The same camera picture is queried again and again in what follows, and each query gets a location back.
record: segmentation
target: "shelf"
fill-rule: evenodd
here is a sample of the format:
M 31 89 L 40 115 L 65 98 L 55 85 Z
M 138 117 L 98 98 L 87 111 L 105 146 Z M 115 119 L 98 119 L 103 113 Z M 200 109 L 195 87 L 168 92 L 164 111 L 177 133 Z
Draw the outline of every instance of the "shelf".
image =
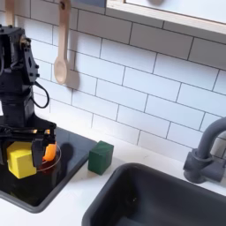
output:
M 212 20 L 198 19 L 182 14 L 176 14 L 175 12 L 161 11 L 135 4 L 128 4 L 124 0 L 107 0 L 107 8 L 138 14 L 140 16 L 149 18 L 165 20 L 185 26 L 193 26 L 199 29 L 220 34 L 226 34 L 226 24 L 218 23 Z

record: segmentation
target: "white subway tile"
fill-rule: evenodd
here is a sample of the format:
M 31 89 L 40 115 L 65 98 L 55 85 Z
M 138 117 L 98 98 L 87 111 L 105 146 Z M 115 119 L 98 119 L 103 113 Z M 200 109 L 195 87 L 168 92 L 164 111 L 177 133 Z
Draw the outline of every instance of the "white subway tile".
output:
M 166 137 L 170 125 L 170 122 L 166 120 L 123 106 L 119 106 L 117 121 L 161 137 Z
M 131 45 L 186 59 L 192 45 L 192 37 L 133 24 Z
M 5 11 L 5 1 L 0 0 L 0 11 Z M 23 17 L 30 17 L 30 0 L 15 1 L 15 14 Z
M 188 147 L 197 148 L 202 132 L 189 129 L 179 124 L 171 123 L 167 139 L 186 145 Z
M 57 83 L 57 80 L 54 76 L 54 72 L 52 73 L 52 81 Z M 95 95 L 96 82 L 97 79 L 94 77 L 75 71 L 69 71 L 64 86 L 77 89 L 87 94 Z
M 34 100 L 40 105 L 45 106 L 47 102 L 46 96 L 34 94 Z M 48 115 L 50 113 L 49 111 L 49 105 L 45 109 L 40 109 L 36 105 L 34 105 L 34 112 L 42 115 Z
M 78 10 L 71 9 L 70 29 L 77 29 Z M 31 18 L 53 25 L 59 25 L 59 6 L 40 0 L 31 0 Z
M 137 22 L 143 25 L 156 26 L 162 28 L 163 21 L 159 19 L 140 16 L 138 14 L 129 13 L 126 11 L 117 11 L 110 8 L 106 9 L 106 15 L 114 18 L 127 19 L 132 22 Z
M 79 53 L 75 56 L 75 71 L 120 85 L 124 76 L 123 66 Z
M 73 91 L 72 105 L 103 117 L 117 118 L 117 104 L 79 91 Z
M 138 142 L 139 130 L 104 117 L 94 115 L 92 128 L 98 132 L 106 133 L 110 136 L 122 139 L 134 145 L 136 145 Z
M 73 106 L 51 100 L 51 116 L 56 120 L 64 120 L 66 124 L 91 128 L 93 114 Z
M 115 41 L 103 40 L 101 57 L 145 72 L 153 72 L 156 54 Z
M 147 94 L 98 80 L 96 95 L 124 106 L 144 111 Z
M 199 146 L 201 136 L 202 132 L 194 131 L 178 124 L 171 124 L 168 139 L 188 147 L 197 148 Z M 211 154 L 222 158 L 225 147 L 226 140 L 217 138 L 212 147 Z
M 71 104 L 72 90 L 70 88 L 55 84 L 44 79 L 38 79 L 38 82 L 48 91 L 50 98 Z M 34 91 L 37 94 L 45 95 L 44 91 L 38 87 L 34 87 Z
M 148 96 L 146 113 L 169 121 L 199 129 L 204 112 L 189 107 Z
M 47 43 L 43 43 L 36 40 L 32 41 L 32 51 L 34 58 L 46 61 L 51 64 L 53 64 L 56 61 L 58 55 L 57 46 L 49 45 Z M 74 69 L 74 55 L 75 55 L 74 52 L 70 50 L 67 51 L 69 67 L 71 70 Z
M 214 91 L 220 94 L 226 94 L 226 71 L 220 71 Z
M 226 46 L 195 38 L 189 60 L 225 70 Z
M 157 56 L 154 74 L 205 89 L 213 89 L 218 70 L 171 56 Z
M 124 86 L 156 95 L 170 101 L 175 101 L 180 88 L 180 83 L 153 74 L 126 68 Z
M 129 43 L 131 26 L 132 22 L 114 19 L 88 11 L 79 11 L 78 30 L 80 32 Z
M 201 124 L 200 130 L 204 132 L 214 121 L 218 119 L 220 119 L 220 117 L 206 113 Z
M 179 32 L 181 34 L 188 34 L 191 36 L 208 39 L 210 41 L 218 41 L 218 42 L 226 43 L 225 34 L 218 34 L 215 32 L 210 32 L 208 30 L 198 29 L 192 26 L 184 26 L 184 25 L 165 21 L 164 29 L 174 31 L 174 32 Z
M 180 162 L 184 162 L 188 153 L 192 151 L 189 147 L 179 145 L 167 139 L 156 137 L 146 132 L 140 133 L 138 145 L 156 153 L 168 156 L 169 158 L 177 159 Z
M 54 26 L 53 44 L 58 46 L 58 26 Z M 99 57 L 101 52 L 102 39 L 90 34 L 69 31 L 68 49 Z
M 16 17 L 15 26 L 23 27 L 26 36 L 52 44 L 53 26 L 33 19 Z
M 85 11 L 93 11 L 93 12 L 97 12 L 100 14 L 104 14 L 105 9 L 102 7 L 97 7 L 97 6 L 93 6 L 90 4 L 83 4 L 83 3 L 78 3 L 75 1 L 72 1 L 72 6 L 81 10 L 85 10 Z
M 39 74 L 42 79 L 51 80 L 52 65 L 41 60 L 34 60 L 39 65 Z
M 222 94 L 182 84 L 177 101 L 217 116 L 226 116 L 226 106 L 222 104 L 226 102 L 226 96 Z

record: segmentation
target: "gray sink basin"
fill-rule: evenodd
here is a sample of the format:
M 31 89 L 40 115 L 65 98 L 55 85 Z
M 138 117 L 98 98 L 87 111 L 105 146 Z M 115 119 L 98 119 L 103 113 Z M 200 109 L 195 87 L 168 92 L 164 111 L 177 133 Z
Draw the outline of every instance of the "gray sink basin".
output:
M 140 164 L 119 167 L 82 226 L 225 226 L 226 198 Z

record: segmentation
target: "faucet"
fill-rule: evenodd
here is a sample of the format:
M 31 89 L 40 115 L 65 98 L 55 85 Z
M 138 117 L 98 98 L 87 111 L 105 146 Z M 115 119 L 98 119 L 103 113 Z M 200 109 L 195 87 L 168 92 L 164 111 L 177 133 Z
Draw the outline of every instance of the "faucet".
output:
M 221 182 L 225 170 L 225 162 L 218 162 L 210 154 L 217 136 L 226 131 L 226 117 L 213 122 L 203 133 L 198 148 L 193 149 L 186 158 L 184 165 L 185 178 L 201 184 L 207 179 Z

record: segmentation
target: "white wall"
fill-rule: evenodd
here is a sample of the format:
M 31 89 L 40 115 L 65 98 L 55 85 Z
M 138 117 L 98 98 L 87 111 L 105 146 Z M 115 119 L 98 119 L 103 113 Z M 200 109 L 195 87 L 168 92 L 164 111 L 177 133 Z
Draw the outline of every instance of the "white wall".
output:
M 66 86 L 56 83 L 58 5 L 18 0 L 17 26 L 33 39 L 49 90 L 42 114 L 184 161 L 207 126 L 226 116 L 226 37 L 119 11 L 73 4 Z M 4 24 L 4 0 L 0 0 Z M 35 98 L 45 102 L 36 88 Z M 226 136 L 213 153 L 223 158 Z

